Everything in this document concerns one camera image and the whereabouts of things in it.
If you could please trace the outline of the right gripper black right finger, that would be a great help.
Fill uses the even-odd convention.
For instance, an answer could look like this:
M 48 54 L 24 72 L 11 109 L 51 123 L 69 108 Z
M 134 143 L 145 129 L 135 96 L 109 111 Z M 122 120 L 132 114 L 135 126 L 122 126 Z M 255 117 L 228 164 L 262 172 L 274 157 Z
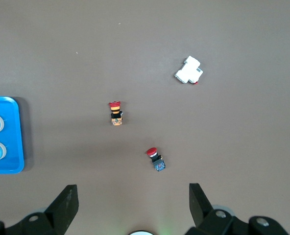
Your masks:
M 195 226 L 188 235 L 288 235 L 274 219 L 253 216 L 247 223 L 223 209 L 214 209 L 198 183 L 189 184 L 190 212 Z

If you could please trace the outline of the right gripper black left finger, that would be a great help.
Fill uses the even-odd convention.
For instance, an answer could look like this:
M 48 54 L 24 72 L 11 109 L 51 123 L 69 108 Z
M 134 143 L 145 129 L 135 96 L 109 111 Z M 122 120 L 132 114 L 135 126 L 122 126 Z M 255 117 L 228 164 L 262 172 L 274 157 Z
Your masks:
M 8 228 L 0 221 L 0 235 L 64 235 L 77 212 L 77 185 L 67 185 L 44 212 L 29 214 Z

